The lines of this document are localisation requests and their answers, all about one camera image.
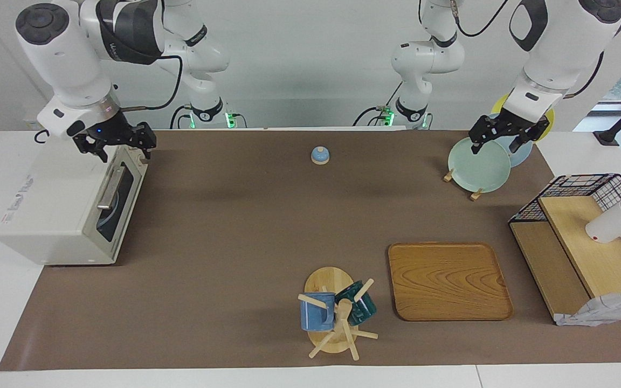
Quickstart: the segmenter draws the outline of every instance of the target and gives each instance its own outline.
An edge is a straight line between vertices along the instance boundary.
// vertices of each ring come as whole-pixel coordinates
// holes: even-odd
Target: blue mug
[[[330,331],[335,328],[335,294],[331,292],[307,292],[305,296],[320,300],[327,309],[301,300],[301,329],[305,331]]]

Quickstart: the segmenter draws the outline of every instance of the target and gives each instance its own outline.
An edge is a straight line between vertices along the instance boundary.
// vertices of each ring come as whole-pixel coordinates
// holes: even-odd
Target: brown paper surface
[[[474,203],[441,180],[465,135],[159,133],[116,265],[44,268],[0,370],[621,362],[621,322],[553,324],[507,226],[552,179],[538,150]],[[490,244],[513,317],[400,320],[387,248],[418,241]],[[357,363],[307,356],[296,295],[324,266],[375,279]]]

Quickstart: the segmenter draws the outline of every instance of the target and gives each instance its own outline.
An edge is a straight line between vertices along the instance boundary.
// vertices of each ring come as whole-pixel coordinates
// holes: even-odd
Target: mug
[[[363,294],[363,297],[361,297],[358,302],[354,302],[353,298],[362,287],[362,280],[358,280],[349,287],[341,290],[335,296],[335,303],[339,303],[342,299],[349,299],[351,301],[351,314],[349,314],[348,318],[348,322],[351,326],[362,324],[377,312],[377,307],[375,307],[375,303],[372,302],[367,292]]]
[[[327,309],[321,309],[301,300],[301,329],[305,331],[330,331],[335,328],[335,294],[331,292],[306,292],[305,296],[320,300]]]

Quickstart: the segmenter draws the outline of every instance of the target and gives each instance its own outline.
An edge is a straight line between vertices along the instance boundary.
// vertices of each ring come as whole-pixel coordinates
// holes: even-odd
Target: wooden board
[[[591,298],[550,223],[512,223],[510,227],[550,315],[579,311]]]
[[[621,292],[621,240],[591,240],[585,227],[602,211],[593,197],[545,197],[540,206],[591,297]]]
[[[306,285],[303,292],[333,292],[338,293],[341,290],[353,284],[353,280],[348,273],[337,267],[322,267],[315,270],[306,279]],[[313,346],[317,346],[327,335],[327,331],[309,331],[308,337],[313,342]],[[334,336],[322,347],[325,353],[342,353],[349,349],[349,342],[344,336]]]
[[[395,307],[404,320],[505,320],[513,313],[486,243],[394,244],[389,262]]]

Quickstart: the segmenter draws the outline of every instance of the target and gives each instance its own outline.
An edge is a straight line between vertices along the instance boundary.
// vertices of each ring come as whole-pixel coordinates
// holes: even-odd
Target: dark green mug
[[[375,307],[375,303],[372,302],[367,292],[363,294],[363,297],[358,302],[354,302],[353,298],[362,287],[362,280],[358,280],[335,295],[335,303],[339,303],[342,299],[349,299],[351,301],[351,314],[349,314],[348,318],[351,326],[362,324],[377,312],[377,307]]]

